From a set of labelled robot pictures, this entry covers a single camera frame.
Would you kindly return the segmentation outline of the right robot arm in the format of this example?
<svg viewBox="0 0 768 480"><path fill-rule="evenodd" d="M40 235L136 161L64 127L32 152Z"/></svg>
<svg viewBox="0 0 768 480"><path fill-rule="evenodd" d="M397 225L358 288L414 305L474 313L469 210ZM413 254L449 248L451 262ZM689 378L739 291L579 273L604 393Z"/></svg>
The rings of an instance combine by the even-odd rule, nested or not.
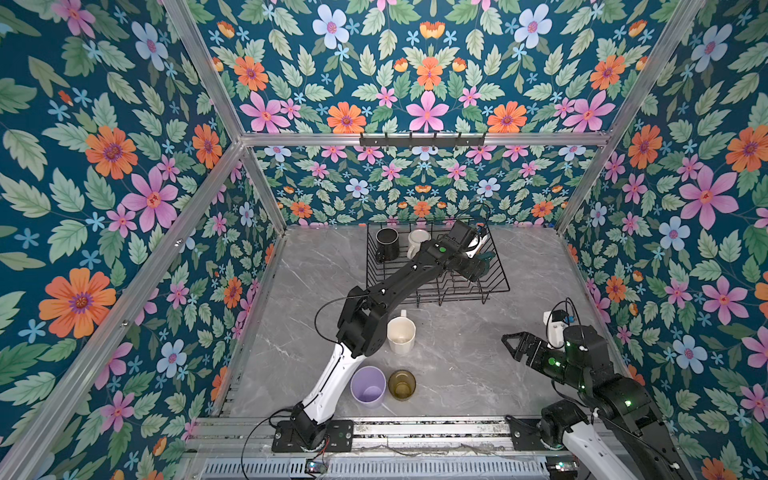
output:
<svg viewBox="0 0 768 480"><path fill-rule="evenodd" d="M515 445L528 438L549 449L565 449L593 479L694 477L657 403L643 385L615 371L607 341L593 327L566 327L561 348L530 332L506 334L501 341L514 360L574 388L579 396L577 402L568 397L544 407L531 434L522 432L520 420L507 416ZM624 446L638 476L605 445L596 420Z"/></svg>

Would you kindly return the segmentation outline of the black mug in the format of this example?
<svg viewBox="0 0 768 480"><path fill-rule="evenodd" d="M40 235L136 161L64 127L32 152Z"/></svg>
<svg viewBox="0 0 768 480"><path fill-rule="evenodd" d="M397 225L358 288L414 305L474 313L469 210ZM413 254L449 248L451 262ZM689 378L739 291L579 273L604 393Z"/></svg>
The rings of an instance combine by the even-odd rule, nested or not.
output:
<svg viewBox="0 0 768 480"><path fill-rule="evenodd" d="M376 232L375 260L378 263L391 262L399 257L399 232L391 227L385 227Z"/></svg>

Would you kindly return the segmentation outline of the cream mug green handle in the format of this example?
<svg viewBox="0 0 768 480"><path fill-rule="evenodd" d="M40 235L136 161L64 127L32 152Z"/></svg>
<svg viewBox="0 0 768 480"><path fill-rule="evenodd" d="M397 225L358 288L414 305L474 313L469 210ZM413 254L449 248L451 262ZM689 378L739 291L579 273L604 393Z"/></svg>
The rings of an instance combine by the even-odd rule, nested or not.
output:
<svg viewBox="0 0 768 480"><path fill-rule="evenodd" d="M472 258L463 257L456 271L468 281L477 282L488 274L490 263L495 257L496 254L493 251L480 253Z"/></svg>

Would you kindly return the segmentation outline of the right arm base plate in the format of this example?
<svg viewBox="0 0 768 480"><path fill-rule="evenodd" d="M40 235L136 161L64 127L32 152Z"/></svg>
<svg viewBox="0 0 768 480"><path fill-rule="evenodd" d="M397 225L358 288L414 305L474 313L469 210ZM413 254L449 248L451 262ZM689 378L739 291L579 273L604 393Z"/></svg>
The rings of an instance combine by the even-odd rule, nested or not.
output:
<svg viewBox="0 0 768 480"><path fill-rule="evenodd" d="M577 425L589 424L587 418L552 415L526 419L506 415L504 420L515 451L564 450L565 436L572 434Z"/></svg>

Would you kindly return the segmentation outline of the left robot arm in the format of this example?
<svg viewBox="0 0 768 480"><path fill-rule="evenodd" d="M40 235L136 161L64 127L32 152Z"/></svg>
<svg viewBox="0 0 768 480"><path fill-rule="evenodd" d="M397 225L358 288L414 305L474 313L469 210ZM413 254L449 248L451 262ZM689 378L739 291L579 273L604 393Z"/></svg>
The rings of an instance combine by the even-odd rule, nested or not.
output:
<svg viewBox="0 0 768 480"><path fill-rule="evenodd" d="M457 220L449 231L422 242L414 256L385 280L365 289L355 287L342 298L331 357L289 416L288 425L301 447L315 449L325 439L341 394L358 366L387 340L390 316L403 300L448 272L470 282L488 273L489 262L479 257L488 238L486 228Z"/></svg>

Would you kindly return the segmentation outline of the red interior white mug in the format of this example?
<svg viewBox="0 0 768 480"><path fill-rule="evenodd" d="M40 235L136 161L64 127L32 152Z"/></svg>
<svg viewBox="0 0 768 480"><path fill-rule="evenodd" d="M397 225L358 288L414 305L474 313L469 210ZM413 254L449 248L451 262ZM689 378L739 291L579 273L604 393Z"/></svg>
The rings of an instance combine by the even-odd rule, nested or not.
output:
<svg viewBox="0 0 768 480"><path fill-rule="evenodd" d="M414 259L421 249L423 243L431 239L431 234L424 229L412 230L408 235L407 258Z"/></svg>

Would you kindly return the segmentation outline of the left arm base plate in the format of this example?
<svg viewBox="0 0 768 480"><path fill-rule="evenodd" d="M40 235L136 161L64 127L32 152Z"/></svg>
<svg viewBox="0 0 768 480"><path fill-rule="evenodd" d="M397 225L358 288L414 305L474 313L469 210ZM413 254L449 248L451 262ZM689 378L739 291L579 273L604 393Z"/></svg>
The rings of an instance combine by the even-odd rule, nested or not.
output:
<svg viewBox="0 0 768 480"><path fill-rule="evenodd" d="M355 423L331 420L322 426L297 427L290 420L277 424L273 436L273 453L348 453L352 450Z"/></svg>

